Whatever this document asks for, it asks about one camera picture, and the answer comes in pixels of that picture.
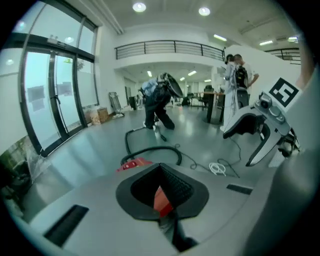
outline table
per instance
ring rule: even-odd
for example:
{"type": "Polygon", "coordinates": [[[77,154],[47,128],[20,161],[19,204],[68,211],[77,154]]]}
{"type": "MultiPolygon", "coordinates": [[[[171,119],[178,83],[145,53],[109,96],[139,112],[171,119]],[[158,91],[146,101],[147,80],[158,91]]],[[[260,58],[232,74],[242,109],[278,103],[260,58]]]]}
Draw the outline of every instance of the table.
{"type": "Polygon", "coordinates": [[[216,96],[220,96],[220,95],[225,95],[224,93],[220,93],[220,92],[213,92],[213,91],[205,91],[205,92],[201,92],[202,94],[208,94],[209,95],[209,103],[208,103],[208,111],[206,113],[206,119],[204,120],[206,123],[209,124],[213,124],[213,125],[220,125],[223,121],[224,118],[224,108],[225,108],[225,100],[223,100],[223,104],[222,104],[222,108],[221,108],[221,114],[219,117],[219,120],[216,121],[214,120],[213,122],[211,122],[211,115],[212,115],[212,109],[214,107],[214,99],[215,99],[215,95],[216,96]]]}

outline railing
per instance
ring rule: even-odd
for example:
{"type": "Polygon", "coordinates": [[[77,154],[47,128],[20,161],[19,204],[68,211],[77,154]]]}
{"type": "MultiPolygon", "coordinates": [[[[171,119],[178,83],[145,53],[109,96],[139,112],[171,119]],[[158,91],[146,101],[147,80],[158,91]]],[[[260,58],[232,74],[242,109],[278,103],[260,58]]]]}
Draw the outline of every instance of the railing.
{"type": "Polygon", "coordinates": [[[117,60],[137,55],[164,53],[192,54],[225,61],[225,52],[223,50],[196,42],[154,40],[131,43],[115,48],[117,60]]]}
{"type": "Polygon", "coordinates": [[[284,61],[290,61],[290,64],[301,65],[299,48],[266,50],[265,52],[275,55],[284,61]]]}

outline backpack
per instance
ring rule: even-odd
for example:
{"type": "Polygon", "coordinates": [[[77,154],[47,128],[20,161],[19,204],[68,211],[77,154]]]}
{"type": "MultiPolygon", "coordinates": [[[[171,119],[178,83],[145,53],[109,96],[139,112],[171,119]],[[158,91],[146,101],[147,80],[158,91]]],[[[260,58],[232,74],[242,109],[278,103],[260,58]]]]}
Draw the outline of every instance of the backpack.
{"type": "Polygon", "coordinates": [[[248,74],[243,66],[239,66],[235,71],[236,87],[247,88],[248,87],[248,74]]]}

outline gray floor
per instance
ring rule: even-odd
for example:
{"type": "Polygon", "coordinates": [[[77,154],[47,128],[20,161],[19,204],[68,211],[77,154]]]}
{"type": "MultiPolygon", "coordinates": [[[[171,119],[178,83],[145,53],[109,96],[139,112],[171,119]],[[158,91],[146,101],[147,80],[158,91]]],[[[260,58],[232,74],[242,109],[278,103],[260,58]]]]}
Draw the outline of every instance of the gray floor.
{"type": "MultiPolygon", "coordinates": [[[[175,130],[166,129],[159,122],[160,130],[168,141],[181,145],[180,150],[194,158],[198,163],[208,166],[219,158],[230,163],[238,160],[239,149],[230,140],[223,139],[219,126],[203,122],[206,111],[197,107],[175,107],[167,110],[175,123],[175,130]]],[[[49,168],[34,182],[24,199],[24,219],[29,222],[41,209],[52,203],[68,191],[87,181],[103,175],[112,175],[120,167],[121,159],[127,154],[124,136],[133,128],[142,126],[145,118],[144,110],[130,111],[125,117],[111,120],[102,125],[93,125],[79,132],[47,157],[49,168]]],[[[259,145],[258,134],[235,135],[233,137],[241,147],[242,161],[233,167],[241,178],[254,183],[263,172],[268,171],[268,163],[274,150],[259,164],[245,167],[249,156],[259,145]]],[[[132,152],[143,148],[166,145],[159,133],[142,129],[129,135],[132,152]]],[[[175,163],[177,156],[170,150],[157,150],[141,155],[146,160],[155,163],[175,163]]],[[[189,168],[193,162],[182,158],[181,166],[189,168]]],[[[226,173],[234,175],[226,168],[226,173]]],[[[198,167],[196,171],[206,172],[198,167]]]]}

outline door handle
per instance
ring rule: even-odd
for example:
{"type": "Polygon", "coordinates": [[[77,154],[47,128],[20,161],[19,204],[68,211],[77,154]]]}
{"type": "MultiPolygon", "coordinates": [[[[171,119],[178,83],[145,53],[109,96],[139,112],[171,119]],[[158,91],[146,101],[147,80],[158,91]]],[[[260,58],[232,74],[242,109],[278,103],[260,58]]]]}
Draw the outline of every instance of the door handle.
{"type": "Polygon", "coordinates": [[[54,96],[50,97],[50,99],[56,99],[58,101],[59,105],[61,105],[61,102],[60,102],[58,95],[54,95],[54,96]]]}

